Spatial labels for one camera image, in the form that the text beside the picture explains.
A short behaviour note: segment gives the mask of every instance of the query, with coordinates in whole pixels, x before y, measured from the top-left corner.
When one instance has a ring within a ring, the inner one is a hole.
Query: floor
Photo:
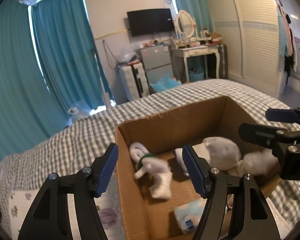
[[[300,107],[300,92],[286,86],[279,100],[291,108],[298,108]]]

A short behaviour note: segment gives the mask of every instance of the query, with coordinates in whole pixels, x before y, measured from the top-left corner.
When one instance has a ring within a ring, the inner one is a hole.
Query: blue basket
[[[198,68],[197,71],[199,73],[189,72],[189,81],[190,82],[196,82],[196,81],[204,80],[205,75],[204,75],[203,69],[202,68]]]

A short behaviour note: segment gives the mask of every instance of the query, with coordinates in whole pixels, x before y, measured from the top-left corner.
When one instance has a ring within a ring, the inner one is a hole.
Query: green hair tie
[[[139,160],[138,163],[137,163],[137,169],[138,169],[138,170],[140,170],[141,167],[143,166],[142,160],[143,160],[144,158],[147,158],[147,157],[156,158],[156,157],[155,157],[154,155],[152,155],[151,153],[146,153],[145,155],[143,155],[143,156],[140,158],[140,160]]]

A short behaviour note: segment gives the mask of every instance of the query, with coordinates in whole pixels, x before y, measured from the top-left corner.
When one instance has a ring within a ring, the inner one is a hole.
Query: suitcase
[[[141,63],[122,66],[119,74],[129,101],[150,95],[146,73]]]
[[[218,52],[220,55],[219,78],[228,79],[228,53],[226,44],[219,44]],[[217,59],[214,54],[207,55],[208,77],[216,78]]]

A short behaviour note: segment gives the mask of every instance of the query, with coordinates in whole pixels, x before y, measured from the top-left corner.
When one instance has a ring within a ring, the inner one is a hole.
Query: sliding wardrobe door
[[[215,32],[228,50],[229,76],[242,77],[242,42],[234,0],[209,0]]]
[[[274,0],[234,0],[242,26],[242,82],[274,96],[279,77],[279,27]]]

